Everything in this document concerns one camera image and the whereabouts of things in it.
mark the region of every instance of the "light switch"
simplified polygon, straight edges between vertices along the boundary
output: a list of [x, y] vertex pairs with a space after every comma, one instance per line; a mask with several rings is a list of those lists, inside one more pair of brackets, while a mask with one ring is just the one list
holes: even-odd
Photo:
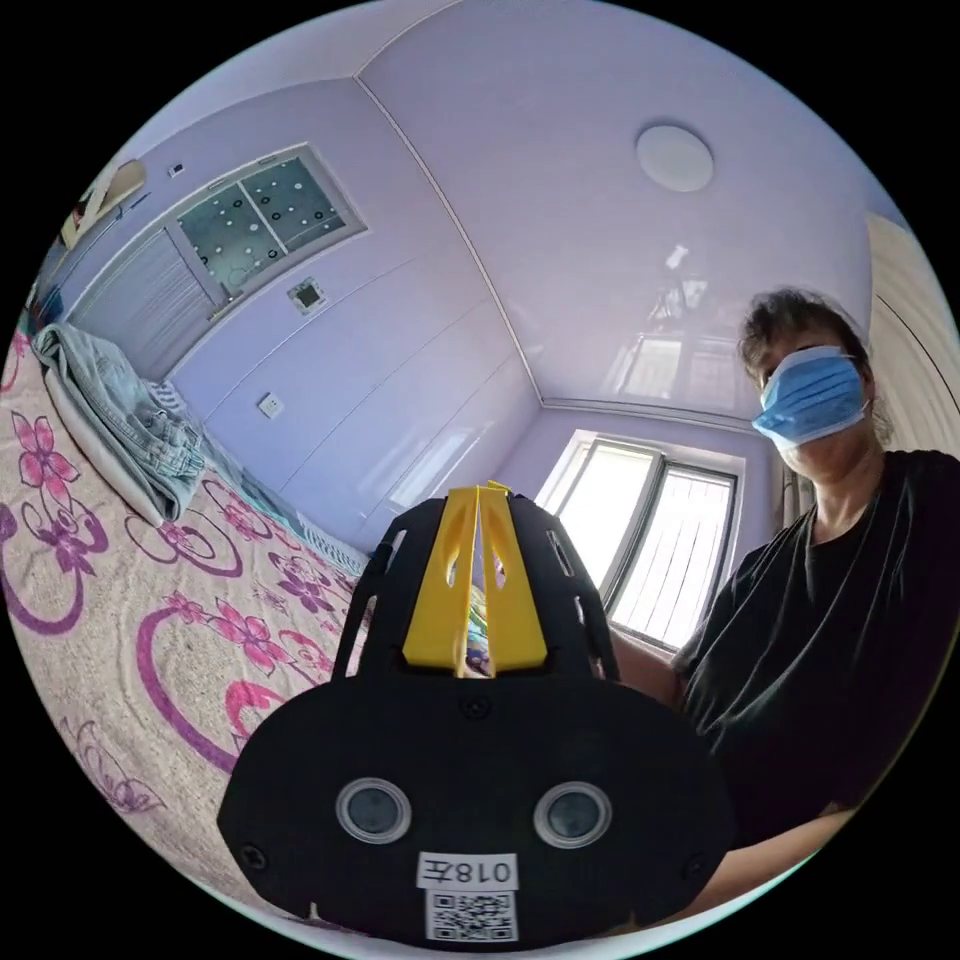
[[265, 416], [269, 417], [271, 420], [283, 410], [283, 404], [280, 402], [280, 398], [275, 396], [272, 393], [268, 393], [258, 404], [260, 412]]

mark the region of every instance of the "woman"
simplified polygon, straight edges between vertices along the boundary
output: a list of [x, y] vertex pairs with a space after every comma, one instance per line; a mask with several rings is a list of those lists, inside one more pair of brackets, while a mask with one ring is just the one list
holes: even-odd
[[960, 621], [960, 462], [884, 452], [852, 327], [781, 290], [754, 301], [740, 358], [761, 392], [754, 426], [816, 504], [744, 558], [672, 663], [614, 634], [622, 682], [690, 719], [737, 818], [684, 916], [780, 876], [846, 822], [919, 720]]

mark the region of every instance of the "ceiling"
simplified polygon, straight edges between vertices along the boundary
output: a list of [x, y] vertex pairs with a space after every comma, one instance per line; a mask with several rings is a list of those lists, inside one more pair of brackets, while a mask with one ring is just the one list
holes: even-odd
[[[214, 71], [140, 131], [139, 152], [334, 76], [358, 78], [435, 181], [548, 406], [751, 419], [737, 323], [782, 284], [835, 297], [866, 329], [866, 213], [892, 205], [872, 174], [742, 60], [614, 5], [351, 7]], [[673, 193], [642, 171], [636, 141], [658, 121], [707, 143], [705, 189]]]

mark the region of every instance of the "dark hair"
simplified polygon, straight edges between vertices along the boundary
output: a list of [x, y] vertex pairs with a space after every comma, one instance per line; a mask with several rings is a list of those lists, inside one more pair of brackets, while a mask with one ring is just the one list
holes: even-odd
[[[842, 307], [820, 294], [783, 287], [754, 297], [740, 329], [737, 353], [754, 383], [759, 385], [760, 361], [777, 340], [809, 330], [832, 333], [860, 372], [873, 376], [867, 348]], [[879, 397], [873, 403], [873, 422], [880, 442], [887, 443], [893, 431]]]

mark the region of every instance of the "qr code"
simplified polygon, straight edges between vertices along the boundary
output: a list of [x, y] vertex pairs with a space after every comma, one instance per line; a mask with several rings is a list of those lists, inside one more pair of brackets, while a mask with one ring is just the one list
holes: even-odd
[[517, 940], [513, 891], [436, 893], [428, 890], [427, 939], [474, 943]]

